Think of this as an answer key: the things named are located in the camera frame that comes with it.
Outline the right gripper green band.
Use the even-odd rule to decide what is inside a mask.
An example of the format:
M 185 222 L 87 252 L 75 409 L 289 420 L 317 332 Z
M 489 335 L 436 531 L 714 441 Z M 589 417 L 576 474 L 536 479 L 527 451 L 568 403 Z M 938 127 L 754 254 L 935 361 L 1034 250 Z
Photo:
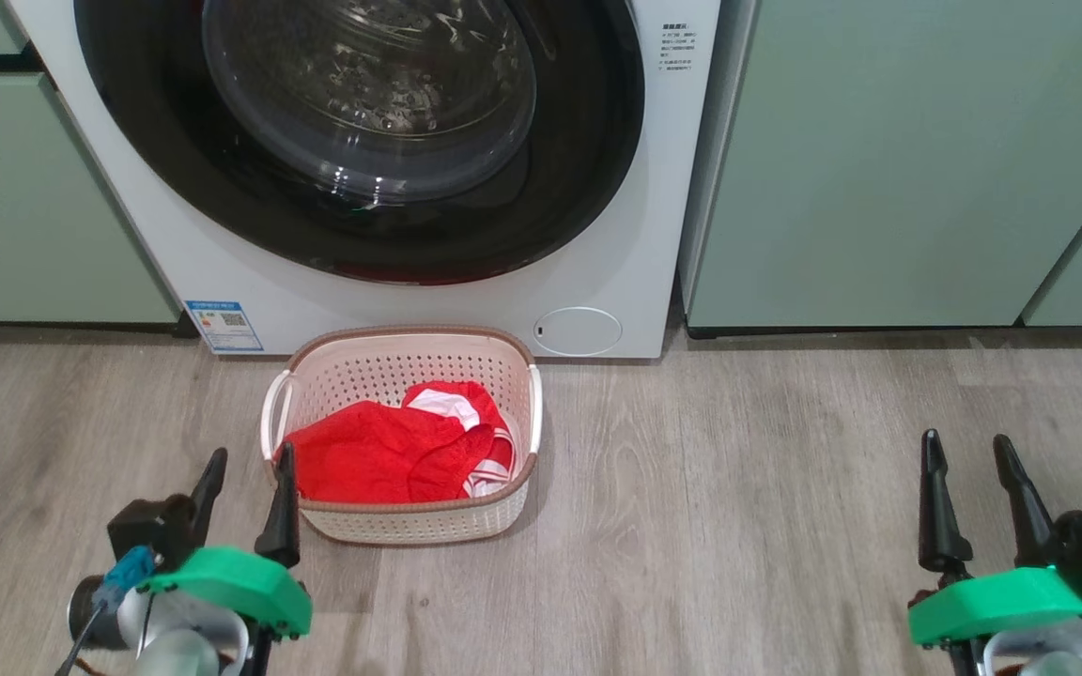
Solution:
M 1017 569 L 920 591 L 907 608 L 910 640 L 944 650 L 956 675 L 1082 675 L 1082 594 L 1051 566 L 1055 523 L 1006 434 L 995 435 L 993 453 L 1010 498 Z M 966 575 L 973 546 L 959 530 L 946 474 L 940 433 L 927 429 L 920 437 L 918 562 L 927 572 Z

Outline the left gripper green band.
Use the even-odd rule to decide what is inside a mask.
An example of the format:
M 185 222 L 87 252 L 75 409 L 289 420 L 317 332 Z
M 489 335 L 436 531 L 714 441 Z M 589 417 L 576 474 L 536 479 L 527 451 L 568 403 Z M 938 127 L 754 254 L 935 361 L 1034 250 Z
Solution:
M 192 548 L 204 545 L 227 459 L 227 449 L 217 448 L 194 483 Z M 116 629 L 137 675 L 266 675 L 278 642 L 311 633 L 312 596 L 289 572 L 301 560 L 291 442 L 283 442 L 273 472 L 274 495 L 254 553 L 203 547 L 171 572 L 146 565 L 146 576 L 128 576 Z

